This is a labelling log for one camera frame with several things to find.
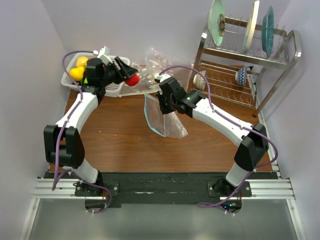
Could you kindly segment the large red apple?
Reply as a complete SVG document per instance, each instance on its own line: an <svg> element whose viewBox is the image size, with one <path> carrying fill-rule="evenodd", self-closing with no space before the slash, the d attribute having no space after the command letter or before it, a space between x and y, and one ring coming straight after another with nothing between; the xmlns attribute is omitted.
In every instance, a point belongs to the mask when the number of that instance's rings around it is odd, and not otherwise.
<svg viewBox="0 0 320 240"><path fill-rule="evenodd" d="M140 81L140 77L138 76L138 74L134 74L133 76L127 78L124 82L126 85L133 87L137 85L139 81Z"/></svg>

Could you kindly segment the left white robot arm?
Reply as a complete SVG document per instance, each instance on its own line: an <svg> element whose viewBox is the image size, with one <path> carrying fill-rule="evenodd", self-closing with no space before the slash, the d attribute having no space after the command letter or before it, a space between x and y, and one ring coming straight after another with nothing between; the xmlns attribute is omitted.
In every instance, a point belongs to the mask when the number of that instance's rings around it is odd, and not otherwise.
<svg viewBox="0 0 320 240"><path fill-rule="evenodd" d="M68 112L54 125L44 128L45 157L55 165L52 189L63 176L59 168L74 174L86 184L86 191L99 196L104 190L101 173L85 158L81 130L91 113L100 105L106 86L125 83L135 86L140 78L138 70L118 56L105 63L101 58L90 58L77 74L70 73L79 88L77 98Z"/></svg>

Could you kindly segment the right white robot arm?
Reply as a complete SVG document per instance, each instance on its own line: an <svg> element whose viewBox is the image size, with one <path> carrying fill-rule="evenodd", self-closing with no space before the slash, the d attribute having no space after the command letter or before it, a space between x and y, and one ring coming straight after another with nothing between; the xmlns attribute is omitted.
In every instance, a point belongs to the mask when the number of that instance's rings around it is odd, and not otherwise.
<svg viewBox="0 0 320 240"><path fill-rule="evenodd" d="M160 90L156 93L163 114L178 112L216 129L238 147L234 164L226 177L219 179L213 188L216 192L233 197L240 190L248 173L252 172L269 149L266 128L263 124L242 121L210 103L199 92L186 92L179 82L168 74L158 75L155 81Z"/></svg>

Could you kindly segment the blue zip top bag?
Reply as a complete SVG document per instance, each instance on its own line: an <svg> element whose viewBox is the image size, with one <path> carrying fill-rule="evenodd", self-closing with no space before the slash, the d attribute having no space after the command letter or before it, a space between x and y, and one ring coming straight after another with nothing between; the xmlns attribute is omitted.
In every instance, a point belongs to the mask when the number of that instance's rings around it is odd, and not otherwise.
<svg viewBox="0 0 320 240"><path fill-rule="evenodd" d="M175 112L162 114L158 99L146 92L143 111L148 127L161 137L182 139L189 134Z"/></svg>

